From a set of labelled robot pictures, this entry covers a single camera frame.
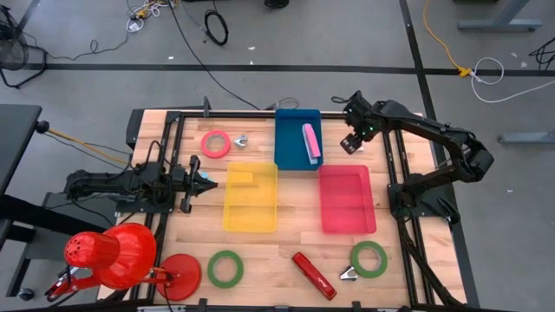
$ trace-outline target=yellow plastic tray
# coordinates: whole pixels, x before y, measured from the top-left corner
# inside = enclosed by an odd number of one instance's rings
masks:
[[[273,163],[230,163],[225,188],[224,229],[268,233],[278,218],[278,167]]]

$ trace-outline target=blue bin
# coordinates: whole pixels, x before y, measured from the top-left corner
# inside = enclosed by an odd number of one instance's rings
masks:
[[[303,137],[303,125],[310,123],[320,146],[322,157],[311,165]],[[274,162],[279,170],[317,170],[323,163],[322,122],[317,109],[278,109],[276,111],[276,143]]]

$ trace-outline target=pink bin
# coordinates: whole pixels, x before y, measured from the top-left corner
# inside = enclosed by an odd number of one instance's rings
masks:
[[[374,200],[366,166],[320,167],[322,229],[328,234],[375,232]]]

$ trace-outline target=white cable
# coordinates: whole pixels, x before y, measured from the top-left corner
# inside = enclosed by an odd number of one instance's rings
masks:
[[[484,81],[483,79],[479,78],[479,76],[478,76],[478,66],[480,65],[480,63],[482,63],[482,61],[485,61],[485,60],[492,61],[492,62],[496,62],[496,63],[498,63],[499,66],[501,67],[501,76],[499,77],[499,79],[498,79],[497,81],[491,81],[491,82],[490,82],[490,81]],[[543,85],[541,85],[541,86],[537,86],[537,87],[535,87],[535,88],[531,88],[531,89],[528,89],[528,90],[519,92],[519,93],[517,93],[517,94],[513,94],[513,95],[511,95],[511,96],[507,96],[507,97],[504,98],[504,99],[499,99],[499,100],[492,100],[492,101],[490,101],[490,100],[484,100],[484,99],[482,99],[482,98],[478,95],[478,92],[476,92],[476,87],[474,86],[474,81],[476,81],[476,82],[478,82],[478,83],[483,83],[483,84],[485,84],[485,85],[487,85],[487,86],[493,86],[493,85],[496,85],[496,84],[500,83],[501,80],[503,80],[503,76],[505,75],[505,68],[503,67],[503,64],[501,64],[501,62],[499,62],[498,60],[496,60],[496,59],[494,59],[494,58],[492,58],[492,57],[484,57],[484,58],[481,58],[481,59],[476,63],[476,66],[474,66],[474,71],[471,72],[470,75],[472,76],[472,79],[471,79],[471,81],[470,81],[470,85],[472,86],[472,90],[474,91],[474,95],[476,95],[476,97],[477,97],[480,101],[483,101],[483,102],[489,103],[489,104],[501,103],[501,102],[503,102],[503,101],[511,100],[512,98],[515,98],[515,97],[520,96],[520,95],[522,95],[522,94],[527,94],[527,93],[532,92],[532,91],[540,90],[541,88],[545,88],[545,87],[547,87],[547,86],[552,85],[553,83],[555,83],[555,80],[554,80],[554,81],[550,81],[550,82],[547,82],[546,84],[543,84]]]
[[[160,16],[160,8],[164,8],[168,6],[168,4],[161,4],[160,2],[156,2],[156,3],[152,3],[152,2],[153,1],[151,0],[145,0],[142,6],[133,10],[133,14],[131,16],[135,16],[137,12],[147,8],[147,11],[150,11],[152,15],[154,15],[155,17],[158,17]],[[129,17],[129,19],[127,20],[126,30],[130,33],[134,33],[141,30],[144,26],[145,26],[145,21],[142,18],[137,18],[136,20],[132,20],[131,17]]]

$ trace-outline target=concrete floor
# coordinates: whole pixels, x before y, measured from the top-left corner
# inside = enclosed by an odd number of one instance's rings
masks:
[[[129,0],[131,4],[139,0]],[[0,0],[19,21],[31,1]],[[442,47],[422,24],[424,0],[408,2],[424,68],[451,68]],[[491,56],[510,69],[536,69],[527,54],[550,40],[555,29],[555,3],[530,2],[519,17],[539,18],[544,27],[534,33],[486,34],[456,29],[458,18],[494,15],[498,4],[467,4],[432,0],[428,21],[451,47],[455,60],[473,67]],[[202,20],[209,3],[186,3],[190,14]],[[207,64],[248,65],[350,65],[413,68],[411,51],[399,3],[388,0],[291,1],[284,10],[269,11],[262,1],[220,1],[219,11],[230,29],[230,41],[220,48],[207,42],[181,9],[176,11],[195,52]],[[41,0],[25,31],[53,55],[88,51],[91,39],[101,49],[125,37],[123,0]],[[171,13],[147,20],[145,28],[129,37],[121,49],[90,55],[77,64],[196,64],[182,42]],[[0,102],[36,104],[41,119],[53,128],[86,141],[126,149],[128,116],[137,107],[199,105],[208,96],[215,108],[248,109],[221,90],[204,72],[161,70],[50,70],[21,90],[0,86]],[[31,72],[8,73],[17,81]],[[416,75],[299,72],[214,72],[227,88],[260,107],[293,96],[301,107],[338,110],[332,95],[349,96],[361,89],[369,101],[395,99],[415,112],[424,112]],[[553,127],[551,86],[500,104],[477,100],[468,79],[428,75],[438,120],[450,121],[476,133],[495,157],[495,164],[477,184],[454,185],[473,275],[483,308],[546,311],[555,289],[555,211],[551,185],[555,183],[550,146],[501,146],[497,136],[511,131],[548,131]],[[553,78],[507,77],[495,87],[481,88],[487,99],[497,99]],[[67,174],[114,169],[50,138],[36,135],[23,156],[8,194],[41,204],[45,192],[59,192]],[[11,264],[7,255],[23,247],[10,242],[0,254],[0,293],[7,287]],[[32,263],[24,285],[40,293],[52,283],[59,262]],[[94,292],[73,302],[91,302]],[[42,298],[22,302],[0,296],[3,309],[28,309],[46,304]]]

